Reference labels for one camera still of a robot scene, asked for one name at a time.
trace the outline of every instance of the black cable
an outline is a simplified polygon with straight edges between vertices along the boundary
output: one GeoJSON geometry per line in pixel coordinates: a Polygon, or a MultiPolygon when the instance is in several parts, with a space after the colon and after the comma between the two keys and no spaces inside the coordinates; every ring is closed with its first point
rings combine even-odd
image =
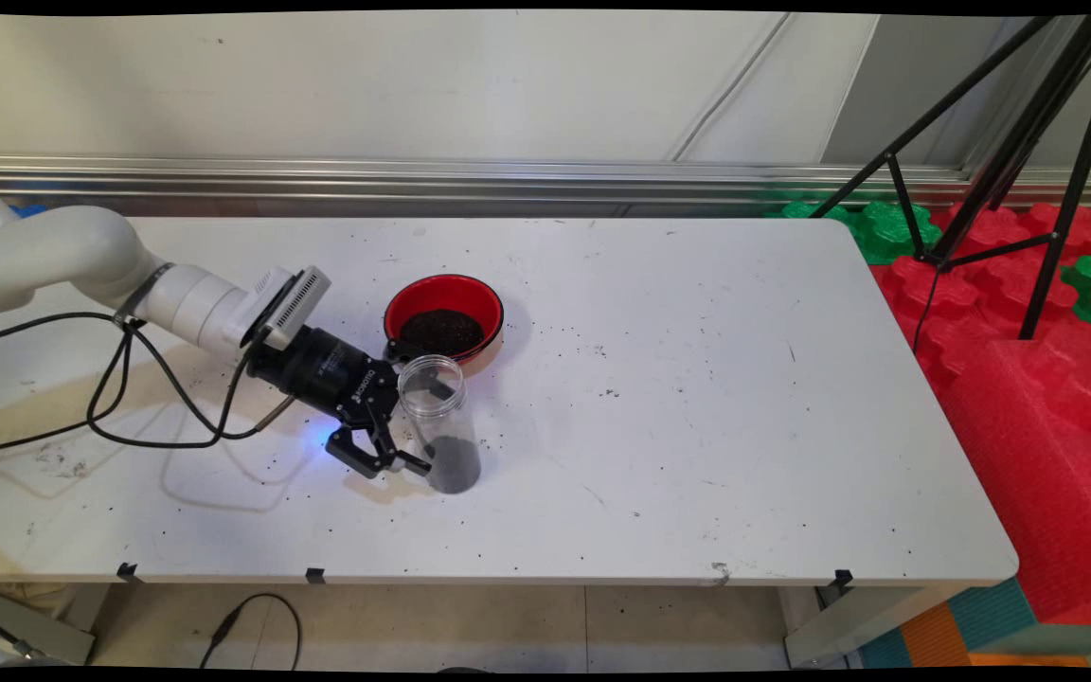
{"type": "MultiPolygon", "coordinates": [[[[60,314],[43,316],[43,319],[29,320],[29,322],[17,324],[4,330],[0,330],[0,338],[3,338],[4,336],[10,336],[12,334],[25,332],[25,330],[27,328],[39,326],[43,324],[58,322],[58,320],[79,320],[79,319],[108,320],[108,322],[113,322],[111,315],[104,313],[95,313],[95,312],[60,313],[60,314]]],[[[217,441],[221,440],[221,438],[225,438],[225,440],[229,441],[239,441],[242,440],[242,438],[249,438],[251,435],[255,435],[255,433],[259,433],[264,428],[266,428],[268,423],[273,421],[273,419],[276,419],[278,415],[284,412],[286,407],[289,407],[290,403],[293,402],[292,397],[286,398],[285,402],[281,402],[280,405],[276,406],[276,409],[269,411],[267,416],[264,416],[264,418],[260,420],[260,422],[255,423],[255,427],[250,428],[250,430],[248,431],[243,431],[241,433],[227,433],[225,431],[226,419],[229,418],[229,409],[231,403],[233,403],[233,392],[235,388],[237,388],[239,376],[241,376],[241,372],[243,371],[243,369],[247,368],[247,363],[250,362],[252,350],[255,349],[256,345],[263,342],[263,337],[260,336],[256,337],[254,340],[252,340],[251,346],[248,347],[247,352],[243,354],[242,356],[242,361],[239,362],[238,368],[235,368],[233,379],[230,380],[228,392],[226,392],[226,404],[224,405],[224,409],[221,409],[220,418],[215,427],[215,424],[209,422],[208,419],[205,418],[205,416],[197,409],[195,403],[191,400],[191,397],[188,396],[188,393],[183,390],[181,383],[179,383],[178,376],[175,375],[175,372],[172,370],[170,370],[170,367],[165,361],[163,356],[159,354],[159,350],[157,350],[155,346],[152,344],[152,342],[143,333],[140,332],[139,327],[142,326],[143,324],[144,324],[143,320],[134,320],[133,322],[125,324],[124,335],[122,335],[121,337],[120,345],[117,346],[117,352],[112,355],[111,362],[108,363],[108,369],[105,370],[104,375],[100,376],[99,384],[97,384],[95,394],[94,396],[92,396],[91,402],[87,405],[85,420],[80,421],[77,423],[68,424],[68,427],[56,428],[55,430],[47,431],[45,433],[29,435],[26,438],[19,438],[19,440],[15,441],[0,443],[0,450],[12,448],[12,446],[41,441],[44,440],[44,438],[65,433],[68,431],[73,431],[75,430],[75,428],[80,427],[89,427],[92,431],[95,431],[97,434],[107,438],[107,440],[109,441],[122,443],[125,445],[140,446],[141,448],[207,448],[207,446],[216,444],[217,441]],[[134,441],[130,440],[130,438],[122,438],[112,433],[108,433],[107,431],[104,431],[104,429],[99,427],[97,422],[100,419],[105,418],[105,416],[111,414],[112,410],[116,410],[117,406],[120,405],[121,399],[125,395],[127,381],[129,381],[131,348],[133,348],[133,337],[137,337],[139,340],[142,342],[142,345],[146,346],[146,350],[148,350],[148,354],[151,354],[151,356],[154,357],[157,363],[159,363],[159,367],[163,369],[164,374],[168,378],[170,385],[172,385],[175,392],[178,393],[178,396],[183,402],[183,405],[185,405],[188,409],[190,409],[191,412],[193,412],[193,415],[196,416],[196,419],[199,419],[199,421],[203,423],[204,427],[208,428],[208,430],[213,432],[213,436],[209,441],[204,441],[200,443],[159,443],[149,441],[134,441]],[[118,387],[117,397],[112,399],[111,405],[109,405],[107,409],[104,409],[103,412],[100,414],[95,414],[95,407],[98,406],[99,398],[104,394],[104,388],[108,384],[108,379],[109,376],[111,376],[112,371],[116,370],[117,363],[121,362],[121,359],[124,359],[124,363],[122,363],[121,366],[120,387],[118,387]]]]}
{"type": "Polygon", "coordinates": [[[242,603],[235,607],[230,613],[226,613],[226,618],[221,621],[221,624],[217,626],[217,631],[213,632],[213,638],[208,641],[208,649],[204,653],[203,659],[200,659],[200,668],[204,668],[208,663],[208,657],[213,655],[213,651],[217,648],[218,644],[221,644],[226,639],[226,635],[230,634],[230,629],[233,627],[233,623],[238,621],[239,613],[242,613],[242,608],[251,599],[256,599],[256,597],[272,597],[289,608],[289,613],[293,617],[293,624],[298,626],[298,647],[293,649],[293,665],[289,670],[298,669],[298,660],[302,657],[302,619],[298,618],[298,610],[293,608],[293,605],[289,603],[288,599],[285,599],[280,595],[274,595],[274,593],[257,593],[256,595],[251,595],[247,599],[242,600],[242,603]]]}
{"type": "MultiPolygon", "coordinates": [[[[196,415],[196,418],[199,418],[201,422],[205,423],[206,420],[204,419],[204,415],[200,414],[200,410],[196,409],[194,403],[191,402],[191,397],[188,396],[188,393],[183,390],[183,386],[179,384],[178,376],[175,375],[173,371],[170,371],[170,367],[165,361],[165,359],[163,359],[161,354],[157,352],[157,348],[155,348],[155,346],[151,344],[151,340],[146,336],[137,332],[137,330],[135,328],[131,330],[129,326],[125,327],[125,336],[137,336],[137,338],[140,338],[142,345],[146,346],[146,350],[148,350],[148,352],[151,352],[151,355],[154,356],[155,361],[159,363],[160,368],[163,368],[164,374],[168,376],[170,385],[172,385],[175,392],[179,394],[179,398],[188,406],[188,409],[191,409],[193,414],[196,415]]],[[[91,428],[91,431],[95,431],[100,436],[107,438],[107,440],[112,441],[112,443],[120,443],[122,445],[133,445],[135,448],[172,448],[172,450],[211,448],[213,445],[217,444],[217,441],[221,440],[221,435],[224,435],[226,432],[226,420],[229,420],[230,405],[233,404],[233,392],[235,390],[238,388],[239,379],[240,376],[242,376],[243,369],[247,368],[248,362],[251,362],[251,355],[255,352],[255,349],[256,347],[259,347],[261,342],[263,342],[262,337],[255,337],[255,340],[252,340],[251,345],[248,346],[247,352],[242,354],[242,359],[241,361],[239,361],[238,367],[233,368],[233,376],[230,376],[230,384],[228,385],[228,387],[226,387],[226,400],[221,403],[221,415],[217,419],[217,426],[209,427],[213,431],[213,435],[212,438],[209,438],[208,441],[201,441],[199,443],[177,443],[177,442],[165,443],[160,441],[137,441],[134,440],[134,438],[124,438],[122,435],[116,435],[116,433],[109,433],[107,431],[104,431],[103,428],[99,428],[99,424],[96,423],[96,420],[92,415],[95,414],[96,405],[99,405],[99,396],[103,396],[104,394],[104,386],[108,384],[108,376],[111,374],[113,369],[117,369],[116,359],[113,359],[112,362],[108,363],[108,369],[104,372],[104,375],[99,378],[99,384],[96,385],[95,393],[92,394],[91,402],[87,403],[87,427],[91,428]]]]}
{"type": "Polygon", "coordinates": [[[937,277],[940,276],[940,266],[932,273],[932,286],[928,288],[928,302],[925,303],[925,312],[921,313],[921,322],[916,323],[916,333],[912,338],[912,355],[916,355],[916,349],[921,347],[921,327],[923,326],[923,321],[928,316],[928,308],[932,307],[932,295],[937,290],[937,277]]]}
{"type": "MultiPolygon", "coordinates": [[[[77,319],[108,320],[110,322],[111,316],[105,315],[103,313],[61,313],[56,315],[47,315],[43,316],[43,319],[31,320],[31,322],[17,324],[16,326],[1,330],[0,338],[3,338],[4,336],[10,336],[17,332],[24,332],[26,328],[32,328],[35,326],[39,326],[41,324],[58,322],[58,320],[77,320],[77,319]]],[[[105,416],[112,414],[112,410],[116,410],[117,406],[120,406],[120,400],[125,396],[125,386],[129,384],[130,349],[132,346],[133,345],[131,345],[129,342],[129,336],[121,337],[120,345],[117,346],[117,352],[116,355],[112,355],[111,358],[112,366],[116,366],[117,360],[120,359],[121,356],[124,356],[125,358],[125,363],[124,366],[122,366],[120,371],[120,387],[117,388],[117,397],[112,399],[111,405],[109,405],[107,409],[103,410],[103,412],[100,412],[99,415],[96,415],[95,418],[96,420],[103,419],[105,418],[105,416]]],[[[7,441],[5,443],[0,443],[0,450],[14,448],[14,446],[16,445],[25,445],[27,443],[35,443],[36,441],[44,441],[45,438],[51,435],[58,435],[69,431],[74,431],[75,428],[86,427],[86,424],[87,421],[83,420],[77,423],[69,424],[69,427],[61,427],[61,428],[56,428],[52,431],[46,431],[45,433],[38,433],[36,435],[29,435],[26,438],[19,438],[15,441],[7,441]]]]}

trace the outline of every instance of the white table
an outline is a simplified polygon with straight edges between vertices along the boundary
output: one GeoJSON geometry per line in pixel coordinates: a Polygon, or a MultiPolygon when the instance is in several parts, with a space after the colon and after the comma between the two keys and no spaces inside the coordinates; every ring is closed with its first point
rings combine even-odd
{"type": "MultiPolygon", "coordinates": [[[[134,219],[159,255],[239,286],[316,264],[311,323],[380,354],[385,303],[432,273],[488,282],[506,326],[469,376],[484,471],[463,495],[362,478],[295,406],[251,440],[121,448],[80,432],[0,453],[0,582],[827,585],[788,638],[811,663],[1017,557],[848,230],[826,219],[134,219]]],[[[68,285],[0,328],[99,310],[68,285]]],[[[147,327],[204,407],[227,367],[147,327]]],[[[0,441],[75,421],[118,333],[0,340],[0,441]]],[[[137,347],[107,420],[205,432],[137,347]]],[[[231,430],[277,393],[245,380],[231,430]]],[[[400,442],[410,441],[403,422],[400,442]]]]}

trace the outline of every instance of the soil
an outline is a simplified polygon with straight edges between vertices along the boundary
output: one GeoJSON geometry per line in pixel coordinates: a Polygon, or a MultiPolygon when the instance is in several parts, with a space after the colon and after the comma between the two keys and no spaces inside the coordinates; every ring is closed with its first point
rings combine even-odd
{"type": "Polygon", "coordinates": [[[455,495],[468,491],[478,482],[482,470],[478,445],[464,438],[439,436],[424,447],[424,454],[432,462],[428,483],[434,491],[455,495]]]}
{"type": "Polygon", "coordinates": [[[459,356],[482,342],[482,327],[458,311],[428,311],[406,321],[398,337],[412,346],[441,356],[459,356]]]}

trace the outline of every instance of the floor tile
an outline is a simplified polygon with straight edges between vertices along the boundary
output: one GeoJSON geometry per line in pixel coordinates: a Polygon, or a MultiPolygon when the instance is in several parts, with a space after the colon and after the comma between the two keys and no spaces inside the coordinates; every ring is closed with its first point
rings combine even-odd
{"type": "MultiPolygon", "coordinates": [[[[298,609],[299,670],[584,672],[582,587],[351,586],[273,588],[298,609]]],[[[289,668],[295,627],[275,605],[255,669],[289,668]]]]}
{"type": "MultiPolygon", "coordinates": [[[[196,668],[221,619],[266,585],[122,585],[96,621],[91,665],[196,668]]],[[[207,668],[248,669],[255,660],[272,599],[251,601],[207,668]]]]}
{"type": "Polygon", "coordinates": [[[788,670],[767,587],[588,587],[590,672],[788,670]]]}

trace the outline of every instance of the white robotic arm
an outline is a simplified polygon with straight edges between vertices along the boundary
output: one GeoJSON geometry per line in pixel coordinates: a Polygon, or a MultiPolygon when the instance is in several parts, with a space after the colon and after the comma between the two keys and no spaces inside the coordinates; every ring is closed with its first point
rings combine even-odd
{"type": "Polygon", "coordinates": [[[391,363],[305,324],[329,286],[320,270],[295,276],[272,268],[243,290],[200,267],[152,254],[129,220],[107,208],[65,206],[14,219],[0,202],[0,312],[26,306],[36,289],[60,282],[227,362],[238,362],[247,347],[249,375],[339,419],[327,452],[364,476],[398,460],[420,475],[430,470],[389,435],[398,404],[391,363]],[[376,456],[352,444],[358,428],[369,433],[376,456]]]}
{"type": "MultiPolygon", "coordinates": [[[[8,222],[0,226],[0,312],[26,306],[36,289],[60,282],[117,310],[164,264],[129,220],[108,208],[65,206],[8,222]]],[[[130,314],[230,361],[291,277],[289,271],[273,268],[248,294],[203,268],[173,264],[130,314]]],[[[292,333],[329,285],[315,268],[311,277],[312,297],[299,301],[302,314],[286,320],[292,333]]],[[[281,332],[287,328],[273,330],[272,345],[287,345],[291,334],[281,332]]]]}

